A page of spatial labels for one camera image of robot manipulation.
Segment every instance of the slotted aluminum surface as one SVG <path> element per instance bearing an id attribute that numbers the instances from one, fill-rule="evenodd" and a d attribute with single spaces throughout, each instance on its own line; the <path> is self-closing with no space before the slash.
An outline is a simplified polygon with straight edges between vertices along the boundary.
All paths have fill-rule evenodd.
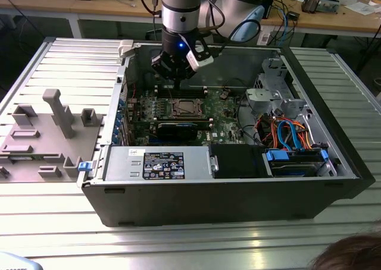
<path id="1" fill-rule="evenodd" d="M 292 48 L 292 52 L 369 170 L 380 176 L 381 106 L 336 54 L 309 48 Z M 298 86 L 294 87 L 302 98 Z"/>
<path id="2" fill-rule="evenodd" d="M 107 40 L 57 39 L 53 46 L 69 46 L 66 52 L 48 52 L 42 64 L 82 57 L 86 65 L 117 63 L 117 43 Z M 87 53 L 77 46 L 102 48 L 115 45 L 115 53 Z M 87 96 L 107 97 L 111 80 L 61 81 L 33 78 L 21 95 L 40 95 L 53 83 L 67 96 L 66 102 L 82 109 L 95 106 L 106 114 L 107 105 L 88 104 Z M 80 95 L 82 102 L 69 96 Z M 42 103 L 33 103 L 49 112 Z M 1 116 L 1 123 L 11 121 Z M 342 117 L 343 126 L 356 129 L 353 117 Z M 358 141 L 359 150 L 369 151 L 372 142 Z M 378 182 L 353 200 L 340 200 L 314 220 L 246 222 L 237 224 L 176 225 L 165 227 L 108 228 L 75 183 L 0 184 L 0 251 L 32 258 L 45 270 L 68 269 L 305 269 L 328 244 L 374 227 L 381 214 L 380 162 L 368 162 Z"/>

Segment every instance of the black cable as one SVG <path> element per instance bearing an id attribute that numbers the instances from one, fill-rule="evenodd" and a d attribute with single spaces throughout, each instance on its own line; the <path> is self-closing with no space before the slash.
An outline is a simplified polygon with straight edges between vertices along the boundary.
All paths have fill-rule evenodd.
<path id="1" fill-rule="evenodd" d="M 214 14 L 213 14 L 213 8 L 215 8 L 218 11 L 218 13 L 221 14 L 221 17 L 222 17 L 222 22 L 218 25 L 218 28 L 222 27 L 225 24 L 225 21 L 226 21 L 224 13 L 222 12 L 222 10 L 215 3 L 213 3 L 212 0 L 207 0 L 207 1 L 209 2 L 210 15 L 211 15 L 211 18 L 212 18 L 213 26 L 216 26 L 216 22 L 215 22 L 215 19 L 214 19 Z"/>
<path id="2" fill-rule="evenodd" d="M 361 59 L 360 59 L 358 65 L 357 65 L 357 68 L 356 68 L 356 73 L 357 73 L 357 74 L 359 74 L 359 73 L 363 70 L 363 68 L 365 67 L 365 65 L 366 65 L 366 64 L 368 63 L 368 61 L 370 60 L 372 54 L 373 54 L 374 52 L 377 51 L 377 49 L 378 49 L 378 44 L 374 47 L 374 49 L 373 49 L 371 52 L 370 52 L 370 48 L 371 48 L 371 45 L 373 44 L 374 40 L 376 40 L 377 35 L 379 34 L 380 30 L 381 30 L 381 24 L 380 24 L 379 28 L 377 29 L 376 34 L 373 36 L 372 40 L 370 41 L 370 43 L 369 43 L 367 49 L 365 50 L 364 55 L 361 57 Z"/>
<path id="3" fill-rule="evenodd" d="M 248 40 L 244 40 L 244 41 L 235 41 L 235 40 L 232 40 L 232 37 L 234 36 L 234 34 L 238 31 L 238 29 L 240 29 L 244 24 L 246 23 L 255 23 L 257 25 L 257 32 L 251 36 Z M 222 50 L 226 47 L 226 45 L 229 43 L 229 42 L 233 42 L 233 43 L 245 43 L 245 42 L 249 42 L 250 40 L 254 39 L 255 37 L 257 37 L 257 35 L 259 34 L 259 32 L 261 31 L 261 24 L 255 20 L 255 19 L 246 19 L 244 20 L 243 22 L 241 22 L 240 24 L 238 24 L 234 29 L 233 31 L 231 32 L 231 34 L 229 35 L 229 37 L 227 38 L 227 40 L 222 44 L 221 46 L 221 49 L 220 49 L 220 52 L 219 53 L 222 53 Z"/>
<path id="4" fill-rule="evenodd" d="M 158 6 L 159 0 L 152 0 L 152 5 L 154 6 L 154 14 L 152 15 L 152 25 L 154 27 L 154 36 L 155 36 L 155 41 L 157 41 L 157 34 L 156 34 L 156 19 L 155 15 L 157 14 L 156 12 L 156 7 Z"/>
<path id="5" fill-rule="evenodd" d="M 11 1 L 11 0 L 8 0 L 10 2 L 10 4 L 23 16 L 25 17 L 25 19 L 30 23 L 30 25 L 33 26 L 33 28 L 42 36 L 42 38 L 45 38 L 45 35 L 29 20 L 29 18 L 23 14 L 21 12 L 21 10 L 18 9 L 18 7 L 16 7 L 16 5 Z"/>
<path id="6" fill-rule="evenodd" d="M 149 9 L 149 7 L 147 6 L 144 0 L 140 0 L 140 1 L 142 2 L 145 10 L 147 10 L 150 14 L 155 15 L 155 12 Z"/>
<path id="7" fill-rule="evenodd" d="M 241 122 L 239 121 L 239 108 L 241 107 L 241 104 L 242 104 L 242 101 L 243 101 L 243 98 L 246 96 L 246 94 L 243 94 L 242 97 L 241 97 L 241 100 L 239 101 L 238 103 L 238 108 L 237 108 L 237 123 L 238 123 L 238 127 L 240 130 L 242 130 L 242 132 L 244 134 L 246 134 L 250 139 L 252 139 L 254 142 L 255 142 L 255 138 L 252 137 L 249 133 L 247 133 L 243 128 L 242 128 L 242 125 L 241 125 Z"/>
<path id="8" fill-rule="evenodd" d="M 0 90 L 3 90 L 5 92 L 7 92 L 7 93 L 10 91 L 10 90 L 7 90 L 6 88 L 2 87 L 2 86 L 0 86 Z"/>
<path id="9" fill-rule="evenodd" d="M 27 42 L 25 41 L 21 41 L 20 38 L 18 40 L 15 39 L 15 36 L 12 34 L 13 31 L 15 31 L 17 28 L 15 29 L 11 29 L 1 18 L 0 18 L 0 21 L 1 21 L 1 24 L 11 32 L 11 37 L 13 39 L 14 42 L 17 42 L 18 43 L 18 48 L 20 48 L 20 50 L 22 52 L 24 52 L 24 54 L 26 54 L 27 56 L 33 56 L 33 53 L 30 53 L 30 52 L 27 52 L 24 50 L 24 48 L 22 47 L 22 45 L 24 46 L 28 46 L 31 50 L 33 50 L 33 52 L 35 52 L 37 50 L 37 48 L 33 47 L 32 45 L 28 44 Z"/>
<path id="10" fill-rule="evenodd" d="M 276 44 L 276 41 L 279 40 L 279 39 L 277 38 L 277 36 L 278 36 L 278 34 L 279 34 L 279 32 L 280 32 L 280 29 L 285 25 L 285 21 L 286 21 L 286 19 L 285 19 L 285 17 L 284 17 L 283 15 L 282 15 L 282 16 L 279 15 L 279 9 L 282 10 L 283 13 L 284 13 L 285 15 L 287 15 L 288 12 L 289 12 L 288 7 L 287 7 L 287 5 L 283 2 L 283 0 L 281 0 L 281 1 L 274 0 L 274 1 L 279 2 L 280 4 L 282 4 L 282 7 L 280 7 L 280 6 L 277 5 L 277 4 L 273 4 L 273 5 L 271 6 L 271 7 L 277 9 L 278 16 L 279 16 L 279 18 L 282 20 L 282 23 L 281 23 L 281 25 L 279 26 L 278 31 L 275 33 L 274 37 L 273 37 L 273 36 L 270 36 L 270 37 L 271 37 L 271 41 L 270 41 L 267 45 L 271 45 L 271 43 L 273 43 L 274 40 L 275 40 L 275 43 L 274 43 L 274 44 Z"/>

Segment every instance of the blue latch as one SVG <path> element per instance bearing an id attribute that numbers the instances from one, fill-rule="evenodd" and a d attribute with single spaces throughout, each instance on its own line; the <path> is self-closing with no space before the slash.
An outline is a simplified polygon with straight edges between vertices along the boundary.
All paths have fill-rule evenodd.
<path id="1" fill-rule="evenodd" d="M 269 150 L 266 153 L 268 161 L 287 161 L 289 160 L 287 151 L 285 150 Z"/>
<path id="2" fill-rule="evenodd" d="M 324 161 L 328 161 L 329 157 L 326 150 L 321 150 L 320 154 L 321 154 L 321 157 L 323 157 Z"/>
<path id="3" fill-rule="evenodd" d="M 88 172 L 93 170 L 93 161 L 83 161 L 78 165 L 78 171 Z"/>

